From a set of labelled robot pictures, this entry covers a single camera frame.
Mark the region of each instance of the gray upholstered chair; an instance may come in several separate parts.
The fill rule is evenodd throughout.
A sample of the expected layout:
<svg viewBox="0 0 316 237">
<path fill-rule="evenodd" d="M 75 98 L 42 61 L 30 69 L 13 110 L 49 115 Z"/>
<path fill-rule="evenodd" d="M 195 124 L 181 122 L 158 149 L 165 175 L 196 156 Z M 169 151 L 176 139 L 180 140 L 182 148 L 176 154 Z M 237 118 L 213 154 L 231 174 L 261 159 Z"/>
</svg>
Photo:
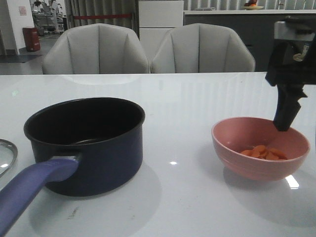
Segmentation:
<svg viewBox="0 0 316 237">
<path fill-rule="evenodd" d="M 152 73 L 253 72 L 255 60 L 227 27 L 191 24 L 168 31 L 152 59 Z"/>
<path fill-rule="evenodd" d="M 65 31 L 45 56 L 44 74 L 149 73 L 150 64 L 136 33 L 108 24 Z"/>
</svg>

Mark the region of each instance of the navy blue saucepan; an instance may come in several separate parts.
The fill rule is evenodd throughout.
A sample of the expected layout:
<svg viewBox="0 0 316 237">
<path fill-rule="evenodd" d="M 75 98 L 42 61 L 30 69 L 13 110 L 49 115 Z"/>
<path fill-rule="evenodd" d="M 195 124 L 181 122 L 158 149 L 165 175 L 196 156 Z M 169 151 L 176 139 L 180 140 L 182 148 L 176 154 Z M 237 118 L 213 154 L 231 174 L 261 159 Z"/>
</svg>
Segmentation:
<svg viewBox="0 0 316 237">
<path fill-rule="evenodd" d="M 24 125 L 36 164 L 0 192 L 0 236 L 10 229 L 43 186 L 67 196 L 91 196 L 130 180 L 143 160 L 144 110 L 118 98 L 62 102 Z"/>
</svg>

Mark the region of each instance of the saucepan handle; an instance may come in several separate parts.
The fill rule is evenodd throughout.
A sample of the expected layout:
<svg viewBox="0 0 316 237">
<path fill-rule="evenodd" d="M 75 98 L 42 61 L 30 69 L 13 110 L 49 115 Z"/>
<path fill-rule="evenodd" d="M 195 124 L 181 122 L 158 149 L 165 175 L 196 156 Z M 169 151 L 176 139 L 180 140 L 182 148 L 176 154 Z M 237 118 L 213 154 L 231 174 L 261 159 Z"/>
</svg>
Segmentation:
<svg viewBox="0 0 316 237">
<path fill-rule="evenodd" d="M 58 156 L 22 170 L 0 191 L 0 237 L 4 236 L 42 187 L 69 178 L 79 165 L 79 156 Z"/>
</svg>

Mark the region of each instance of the pink bowl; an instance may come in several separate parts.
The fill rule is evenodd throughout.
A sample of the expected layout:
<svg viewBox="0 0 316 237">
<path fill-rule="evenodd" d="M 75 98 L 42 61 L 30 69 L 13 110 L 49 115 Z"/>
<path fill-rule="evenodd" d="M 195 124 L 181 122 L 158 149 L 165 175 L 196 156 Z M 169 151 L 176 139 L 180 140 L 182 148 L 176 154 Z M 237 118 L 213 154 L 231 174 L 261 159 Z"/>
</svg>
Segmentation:
<svg viewBox="0 0 316 237">
<path fill-rule="evenodd" d="M 278 131 L 273 122 L 263 118 L 228 118 L 212 128 L 213 145 L 223 164 L 233 172 L 260 181 L 273 181 L 294 173 L 305 160 L 310 144 L 293 128 Z M 257 145 L 276 148 L 288 160 L 265 160 L 240 154 Z"/>
</svg>

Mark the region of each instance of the bowl rim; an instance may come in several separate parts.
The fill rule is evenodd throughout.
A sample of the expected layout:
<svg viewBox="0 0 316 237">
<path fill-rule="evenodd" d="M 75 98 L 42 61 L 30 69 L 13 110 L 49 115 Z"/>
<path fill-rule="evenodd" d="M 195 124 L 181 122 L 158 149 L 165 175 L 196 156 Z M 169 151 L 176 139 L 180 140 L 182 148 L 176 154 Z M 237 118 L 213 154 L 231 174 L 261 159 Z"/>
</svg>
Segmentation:
<svg viewBox="0 0 316 237">
<path fill-rule="evenodd" d="M 229 117 L 229 118 L 224 118 L 224 119 L 221 119 L 221 120 L 217 121 L 215 124 L 213 124 L 212 129 L 211 129 L 212 138 L 213 138 L 214 140 L 216 140 L 216 142 L 217 142 L 221 147 L 223 147 L 223 148 L 225 148 L 225 149 L 227 149 L 227 150 L 229 150 L 229 151 L 231 151 L 231 152 L 233 152 L 233 153 L 235 153 L 235 154 L 237 154 L 237 155 L 243 156 L 243 157 L 245 157 L 245 158 L 253 159 L 253 160 L 261 160 L 262 162 L 277 162 L 277 163 L 281 163 L 281 162 L 292 162 L 293 160 L 302 159 L 303 157 L 306 157 L 306 156 L 308 155 L 308 153 L 310 152 L 311 145 L 310 145 L 310 142 L 308 141 L 307 137 L 306 137 L 304 134 L 302 134 L 300 131 L 296 130 L 296 129 L 293 128 L 293 127 L 290 127 L 289 129 L 294 130 L 294 132 L 300 134 L 300 135 L 305 139 L 305 141 L 307 142 L 308 148 L 307 148 L 307 151 L 305 152 L 306 155 L 302 155 L 302 156 L 299 156 L 299 157 L 296 157 L 296 158 L 292 158 L 292 159 L 287 159 L 287 160 L 269 160 L 269 159 L 259 159 L 259 158 L 256 158 L 256 157 L 249 157 L 249 156 L 243 155 L 243 154 L 241 154 L 241 153 L 239 153 L 239 152 L 236 152 L 236 151 L 234 151 L 234 150 L 232 150 L 232 149 L 230 149 L 230 148 L 224 146 L 224 145 L 223 145 L 221 142 L 219 142 L 219 140 L 215 137 L 215 135 L 214 135 L 214 129 L 215 129 L 215 127 L 216 127 L 218 124 L 220 124 L 220 123 L 222 123 L 222 122 L 224 122 L 224 121 L 227 121 L 227 120 L 231 120 L 231 119 L 244 119 L 244 118 L 246 118 L 246 119 L 259 119 L 259 120 L 265 120 L 265 121 L 272 121 L 272 120 L 267 119 L 267 118 L 250 117 L 250 116 L 249 116 L 249 117 L 248 117 L 248 116 L 241 116 L 241 117 Z"/>
</svg>

